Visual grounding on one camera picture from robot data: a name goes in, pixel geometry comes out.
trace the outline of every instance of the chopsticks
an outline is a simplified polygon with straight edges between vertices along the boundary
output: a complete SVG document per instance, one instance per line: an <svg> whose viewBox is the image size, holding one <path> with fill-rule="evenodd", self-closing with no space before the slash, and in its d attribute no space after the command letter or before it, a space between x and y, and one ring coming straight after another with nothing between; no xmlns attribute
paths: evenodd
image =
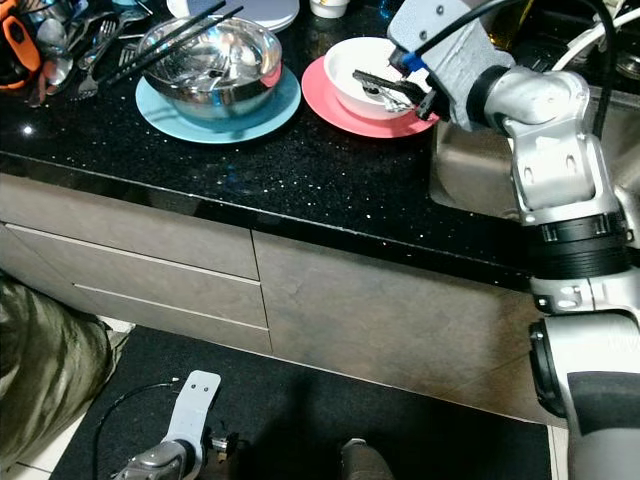
<svg viewBox="0 0 640 480"><path fill-rule="evenodd" d="M209 15L211 15L213 12L215 12L215 11L219 10L220 8L224 7L226 5L226 3L227 2L223 0L222 2L217 3L213 7L208 8L204 12L196 15L195 17L193 17L189 21L185 22L184 25L181 25L180 27L176 28L171 33L169 33L168 35L165 35L164 37L162 37L158 41L158 43L156 43L155 45L152 45L152 46L148 47L147 49L143 50L139 55L137 55L136 57L134 57L130 61L124 63L123 65L121 65L117 69L113 70L112 72L106 74L104 77L102 77L99 80L97 80L98 85L101 85L103 83L106 83L107 86L113 85L114 83L122 80L124 77L127 77L127 76L129 76L129 75L131 75L131 74L133 74L133 73L135 73L135 72L137 72L139 70L142 70L143 68L146 68L147 66L151 65L152 63L155 63L155 62L157 62L159 60L162 60L163 58L171 55L178 48L186 45L194 37L197 37L198 35L200 35L201 33L205 32L206 30L209 30L211 27L215 27L219 23L224 22L225 20L228 20L229 18L233 17L236 13L238 13L239 11L241 11L244 8L243 6L239 6L237 8L234 8L233 10L231 10L229 13L226 13L222 17L216 18L216 19L212 20L211 22L207 22L205 25L197 28L193 32L188 33L187 35L184 36L184 38L181 38L180 40L178 40L176 43L174 43L173 45L169 46L165 50L157 51L160 46L162 46L162 45L166 44L168 41L173 40L174 38L178 37L180 34L184 33L186 30L188 30L189 28L191 28L192 26L194 26L195 24L197 24L198 22L200 22L204 18L206 18Z"/></svg>

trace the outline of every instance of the pink plate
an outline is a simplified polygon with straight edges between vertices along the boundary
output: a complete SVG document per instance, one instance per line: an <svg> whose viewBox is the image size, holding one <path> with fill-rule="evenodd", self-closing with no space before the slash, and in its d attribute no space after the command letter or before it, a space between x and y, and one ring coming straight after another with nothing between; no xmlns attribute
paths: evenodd
<svg viewBox="0 0 640 480"><path fill-rule="evenodd" d="M320 57L302 75L302 93L313 111L336 127L365 137L397 138L424 132L438 121L433 113L425 121L413 112L390 120L369 120L344 108L333 92L334 87L324 72L324 57Z"/></svg>

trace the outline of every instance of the kitchen sink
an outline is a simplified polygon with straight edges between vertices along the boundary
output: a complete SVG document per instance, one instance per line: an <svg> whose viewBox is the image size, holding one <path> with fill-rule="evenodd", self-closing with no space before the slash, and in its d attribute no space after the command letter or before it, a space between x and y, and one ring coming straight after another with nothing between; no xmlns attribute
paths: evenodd
<svg viewBox="0 0 640 480"><path fill-rule="evenodd" d="M592 91L588 125L599 90ZM469 133L439 122L434 135L430 195L440 204L493 217L518 220L511 184L511 150L490 130ZM602 137L614 184L640 196L640 96L615 92Z"/></svg>

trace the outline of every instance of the stainless steel bowl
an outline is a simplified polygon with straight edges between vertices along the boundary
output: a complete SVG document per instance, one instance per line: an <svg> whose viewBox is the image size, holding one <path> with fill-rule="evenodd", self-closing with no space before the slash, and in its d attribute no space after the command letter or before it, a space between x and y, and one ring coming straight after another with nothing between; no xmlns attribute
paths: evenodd
<svg viewBox="0 0 640 480"><path fill-rule="evenodd" d="M187 20L155 26L140 41L138 52ZM182 114L211 121L259 108L273 92L281 71L282 47L275 35L256 23L231 18L151 65L144 77Z"/></svg>

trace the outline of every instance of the black cable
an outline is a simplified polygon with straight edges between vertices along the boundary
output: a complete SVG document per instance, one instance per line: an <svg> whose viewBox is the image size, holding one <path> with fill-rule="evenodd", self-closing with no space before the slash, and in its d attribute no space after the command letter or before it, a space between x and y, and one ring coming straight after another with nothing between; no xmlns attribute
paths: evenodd
<svg viewBox="0 0 640 480"><path fill-rule="evenodd" d="M486 15L492 10L506 7L515 3L519 3L524 0L489 0L488 2L479 5L478 7L470 10L469 12L456 19L453 23L447 25L440 32L427 40L422 46L416 49L414 55L421 57L425 52L435 47L438 43L442 42L452 33L456 32L460 28L464 27L468 23L476 20L477 18ZM605 7L602 0L576 0L578 2L588 5L592 10L596 12L602 26L605 31L606 49L605 49L605 64L602 69L602 91L600 94L600 100L598 102L598 110L593 121L593 134L601 138L602 129L604 127L604 121L607 115L607 109L609 108L609 102L611 100L611 93L613 91L613 72L616 66L616 47L615 47L615 27L611 14Z"/></svg>
<svg viewBox="0 0 640 480"><path fill-rule="evenodd" d="M141 387L134 388L133 390L118 397L118 399L115 402L113 402L109 408L107 408L107 411L104 412L104 415L102 415L102 418L100 419L100 421L98 422L98 425L96 426L96 431L93 434L93 443L92 443L93 456L91 458L91 472L92 472L91 477L93 480L98 480L98 441L100 440L100 432L102 432L102 427L104 426L104 422L107 420L109 415L111 415L111 412L113 412L116 408L118 408L118 405L120 405L122 402L124 402L125 400L131 397L134 397L135 395L138 395L139 393L146 392L147 390L152 390L154 388L173 387L174 385L175 385L174 383L164 382L164 383L152 383L150 385L143 385Z"/></svg>

